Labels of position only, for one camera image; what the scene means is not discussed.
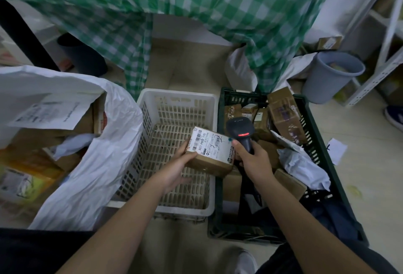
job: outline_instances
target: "green plastic crate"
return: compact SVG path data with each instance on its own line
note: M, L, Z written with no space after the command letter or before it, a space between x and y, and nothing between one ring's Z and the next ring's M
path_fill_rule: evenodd
M330 181L332 182L330 192L325 190L308 190L307 194L305 194L302 199L322 200L329 197L334 197L342 201L350 215L355 218L343 186L341 185L339 177L337 176L335 167L330 160L318 127L316 126L315 120L311 114L308 101L306 100L305 96L302 95L294 95L294 98L298 109L300 110L301 124L308 139L308 143L304 144L303 148L310 155L312 160L328 173ZM221 89L219 102L217 131L222 134L224 133L224 106L238 103L240 103L242 106L245 106L249 103L256 103L259 105L259 108L263 108L267 106L266 99L266 95L258 93L240 93L223 87ZM358 222L357 229L359 231L359 240L368 245L368 240L364 230L361 224ZM223 223L221 178L216 178L215 211L214 214L208 219L208 236L215 239L248 241L263 244L280 244L286 241L283 233L278 227L247 226Z

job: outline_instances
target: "shoe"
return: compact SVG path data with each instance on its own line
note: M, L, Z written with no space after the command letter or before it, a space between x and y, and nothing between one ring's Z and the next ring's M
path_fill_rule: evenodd
M403 131L403 106L387 106L386 119L400 131Z
M231 252L225 274L255 274L258 264L248 251L236 248Z

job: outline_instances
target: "yellow package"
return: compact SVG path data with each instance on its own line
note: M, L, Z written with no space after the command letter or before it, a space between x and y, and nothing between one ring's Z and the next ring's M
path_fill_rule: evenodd
M0 198L17 204L32 203L63 173L41 150L23 154L0 150Z

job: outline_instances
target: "blue sneaker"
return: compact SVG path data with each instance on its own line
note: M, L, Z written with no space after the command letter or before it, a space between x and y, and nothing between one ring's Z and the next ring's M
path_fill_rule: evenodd
M387 106L386 119L400 131L403 131L403 106Z

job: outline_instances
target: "green checkered cloth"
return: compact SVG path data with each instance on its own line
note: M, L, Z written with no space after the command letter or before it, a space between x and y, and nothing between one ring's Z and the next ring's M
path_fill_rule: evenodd
M197 19L211 32L247 43L245 55L270 92L325 0L22 0L125 73L138 98L147 78L153 13Z

